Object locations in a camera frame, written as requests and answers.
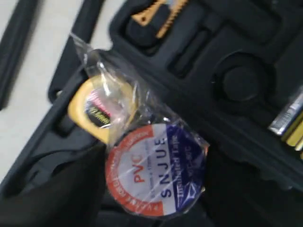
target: foam tool tray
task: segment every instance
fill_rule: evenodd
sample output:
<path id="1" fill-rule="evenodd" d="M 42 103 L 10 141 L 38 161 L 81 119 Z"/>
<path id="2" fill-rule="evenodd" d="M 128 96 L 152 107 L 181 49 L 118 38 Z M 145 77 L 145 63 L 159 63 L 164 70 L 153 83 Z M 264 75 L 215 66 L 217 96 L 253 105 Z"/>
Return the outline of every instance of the foam tool tray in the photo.
<path id="1" fill-rule="evenodd" d="M 229 158 L 256 166 L 284 190 L 303 191 L 300 153 L 267 130 L 303 83 L 303 2 L 190 0 L 165 36 L 147 44 L 154 31 L 129 26 L 151 4 L 122 6 L 110 27 L 111 51 Z"/>
<path id="2" fill-rule="evenodd" d="M 69 165 L 72 165 L 79 159 L 82 159 L 85 156 L 91 147 L 102 146 L 97 139 L 92 137 L 86 131 L 76 126 L 69 117 L 67 116 L 67 107 L 73 98 L 76 91 L 82 85 L 82 83 L 87 80 L 86 74 L 79 70 L 77 71 L 67 83 L 65 89 L 63 90 L 60 97 L 54 102 L 52 108 L 47 113 L 45 118 L 42 120 L 41 124 L 38 126 L 37 130 L 32 135 L 31 139 L 28 141 L 24 149 L 21 151 L 19 157 L 16 159 L 14 165 L 9 170 L 8 174 L 2 181 L 0 185 L 0 225 L 15 226 L 15 219 L 10 218 L 16 216 L 20 224 L 18 226 L 45 226 L 45 225 L 34 225 L 39 221 L 48 223 L 53 223 L 54 218 L 51 220 L 45 219 L 44 216 L 52 212 L 52 207 L 55 207 L 58 212 L 61 212 L 58 221 L 62 224 L 64 217 L 72 221 L 75 214 L 72 213 L 73 210 L 81 210 L 81 207 L 86 206 L 81 203 L 77 203 L 78 198 L 85 198 L 86 188 L 90 188 L 91 185 L 95 184 L 95 180 L 84 181 L 83 188 L 80 190 L 80 194 L 76 194 L 75 198 L 72 199 L 74 193 L 69 192 L 66 197 L 62 200 L 66 204 L 71 205 L 72 208 L 60 210 L 60 206 L 56 208 L 56 202 L 50 203 L 48 207 L 41 207 L 41 211 L 32 211 L 37 210 L 35 207 L 37 204 L 41 206 L 41 203 L 34 201 L 29 201 L 27 203 L 27 198 L 30 195 L 35 195 L 33 190 L 41 189 L 45 185 L 51 182 L 57 174 L 65 169 L 69 169 Z M 37 162 L 34 162 L 33 165 L 27 166 L 28 160 L 31 160 L 32 157 L 43 156 L 54 152 L 51 155 L 45 156 L 39 159 Z M 100 167 L 104 167 L 104 158 L 99 163 Z M 46 194 L 46 197 L 53 196 L 53 190 L 51 187 L 46 188 L 45 190 L 49 191 L 49 194 Z M 57 194 L 54 196 L 54 200 L 57 199 L 57 195 L 61 194 L 62 189 L 57 188 Z M 8 217 L 3 218 L 3 202 L 6 199 L 19 198 L 22 200 L 22 203 L 28 206 L 28 209 L 21 216 L 17 211 L 6 212 Z M 91 206 L 97 207 L 97 218 L 92 220 L 93 227 L 112 227 L 112 226 L 123 226 L 123 227 L 172 227 L 172 226 L 184 226 L 185 224 L 190 223 L 191 226 L 200 226 L 203 224 L 205 227 L 214 227 L 214 224 L 207 216 L 206 211 L 202 205 L 202 202 L 196 203 L 190 212 L 186 215 L 180 216 L 176 219 L 168 221 L 158 221 L 151 220 L 147 218 L 141 218 L 138 216 L 133 216 L 127 214 L 120 205 L 118 205 L 115 200 L 111 197 L 109 192 L 106 192 L 104 195 L 92 198 L 93 204 Z M 20 210 L 12 205 L 4 206 L 4 209 Z M 82 211 L 79 215 L 85 215 L 87 210 Z M 73 226 L 80 225 L 78 219 L 75 219 L 75 224 Z"/>

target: white floor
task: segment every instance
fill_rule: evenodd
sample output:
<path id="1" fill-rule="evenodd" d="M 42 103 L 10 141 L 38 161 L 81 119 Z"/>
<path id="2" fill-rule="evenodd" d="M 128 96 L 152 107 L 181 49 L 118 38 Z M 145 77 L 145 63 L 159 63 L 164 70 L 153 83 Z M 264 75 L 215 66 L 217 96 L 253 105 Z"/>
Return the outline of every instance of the white floor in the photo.
<path id="1" fill-rule="evenodd" d="M 1 0 L 0 35 L 18 0 Z M 109 49 L 108 25 L 125 0 L 106 0 L 92 45 Z M 82 0 L 43 0 L 9 105 L 0 111 L 0 181 L 51 107 L 47 90 Z"/>

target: clear plastic wrap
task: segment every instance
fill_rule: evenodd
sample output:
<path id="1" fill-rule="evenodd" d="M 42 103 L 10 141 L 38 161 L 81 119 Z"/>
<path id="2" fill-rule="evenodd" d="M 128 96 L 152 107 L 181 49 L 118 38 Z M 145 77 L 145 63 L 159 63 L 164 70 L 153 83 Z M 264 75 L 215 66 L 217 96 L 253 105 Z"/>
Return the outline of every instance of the clear plastic wrap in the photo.
<path id="1" fill-rule="evenodd" d="M 99 125 L 108 130 L 102 139 L 110 193 L 135 215 L 186 213 L 203 190 L 208 143 L 155 96 L 125 59 L 74 40 L 93 83 L 87 101 L 97 94 L 94 108 L 110 118 Z"/>

